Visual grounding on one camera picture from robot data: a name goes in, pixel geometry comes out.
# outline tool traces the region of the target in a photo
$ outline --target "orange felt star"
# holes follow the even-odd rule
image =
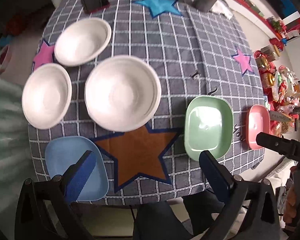
[[[114,191],[139,176],[171,183],[162,156],[181,134],[180,129],[152,130],[147,124],[131,132],[115,133],[93,141],[114,160]]]

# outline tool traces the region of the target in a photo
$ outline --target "bowl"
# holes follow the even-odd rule
[[[89,116],[111,131],[132,131],[146,124],[157,110],[160,98],[161,85],[154,69],[127,55],[102,61],[85,84]]]
[[[193,99],[186,111],[184,144],[188,156],[199,161],[208,150],[216,159],[223,157],[231,146],[233,112],[223,98],[202,95]]]
[[[78,66],[93,60],[108,45],[111,27],[100,18],[87,18],[71,24],[58,37],[54,54],[65,66]]]
[[[49,129],[65,116],[71,101],[69,74],[60,65],[48,63],[34,71],[22,93],[22,109],[28,122]]]

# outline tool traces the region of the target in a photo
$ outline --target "pink plastic plate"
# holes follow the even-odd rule
[[[256,142],[258,133],[269,133],[270,115],[268,110],[261,105],[254,105],[247,114],[247,142],[252,150],[258,150],[262,147]]]

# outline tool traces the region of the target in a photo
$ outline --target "black cable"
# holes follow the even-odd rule
[[[129,205],[129,207],[130,207],[130,210],[131,210],[131,215],[132,215],[133,221],[136,222],[136,217],[134,216],[134,212],[133,212],[132,206]]]

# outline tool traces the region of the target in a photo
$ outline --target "potted plant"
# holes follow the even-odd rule
[[[276,35],[279,40],[282,39],[281,33],[286,34],[287,27],[284,25],[282,20],[275,20],[273,17],[267,18],[268,23],[272,26],[272,28],[276,31]]]

